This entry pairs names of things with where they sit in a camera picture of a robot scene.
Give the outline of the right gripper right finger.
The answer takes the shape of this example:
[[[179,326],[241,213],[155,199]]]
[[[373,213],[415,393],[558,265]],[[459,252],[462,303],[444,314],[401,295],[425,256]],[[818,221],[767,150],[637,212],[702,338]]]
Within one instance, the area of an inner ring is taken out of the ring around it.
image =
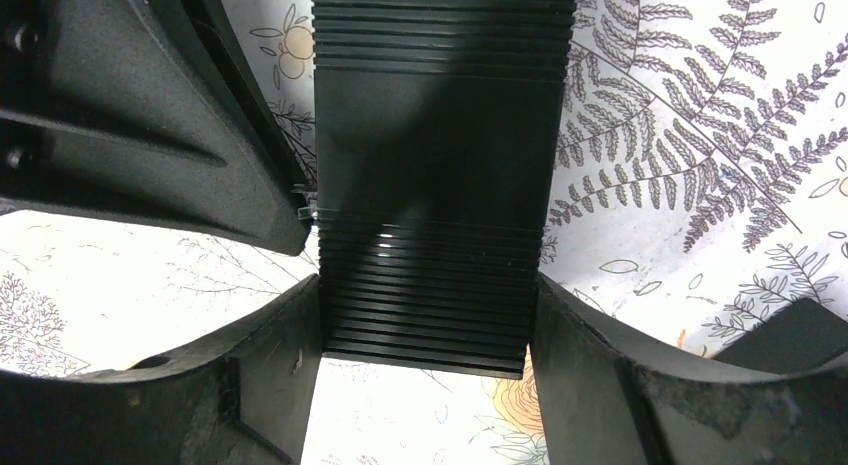
[[[659,341],[538,279],[530,351],[554,464],[843,464],[847,360],[773,374]]]

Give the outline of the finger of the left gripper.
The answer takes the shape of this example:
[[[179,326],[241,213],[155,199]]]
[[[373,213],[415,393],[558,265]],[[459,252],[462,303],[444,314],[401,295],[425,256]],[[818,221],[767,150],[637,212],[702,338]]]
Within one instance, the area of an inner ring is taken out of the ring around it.
[[[286,255],[305,180],[221,0],[1,0],[1,207]]]

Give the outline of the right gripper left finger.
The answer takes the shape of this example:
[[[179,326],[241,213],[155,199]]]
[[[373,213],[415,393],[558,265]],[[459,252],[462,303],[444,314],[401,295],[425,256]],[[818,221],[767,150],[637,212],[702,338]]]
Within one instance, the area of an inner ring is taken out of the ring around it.
[[[123,371],[3,372],[5,464],[297,464],[321,360],[318,279]]]

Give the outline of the black network switch box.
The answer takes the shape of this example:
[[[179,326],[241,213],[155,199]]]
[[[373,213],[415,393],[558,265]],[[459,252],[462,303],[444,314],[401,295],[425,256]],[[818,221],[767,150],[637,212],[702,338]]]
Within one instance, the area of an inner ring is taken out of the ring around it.
[[[847,352],[847,322],[811,298],[783,308],[714,359],[738,367],[793,374]]]

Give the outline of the small black adapter box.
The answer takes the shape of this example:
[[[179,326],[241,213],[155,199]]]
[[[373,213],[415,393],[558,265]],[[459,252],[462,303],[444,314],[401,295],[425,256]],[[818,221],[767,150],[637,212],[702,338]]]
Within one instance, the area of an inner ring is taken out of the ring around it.
[[[312,0],[326,356],[518,378],[576,0]]]

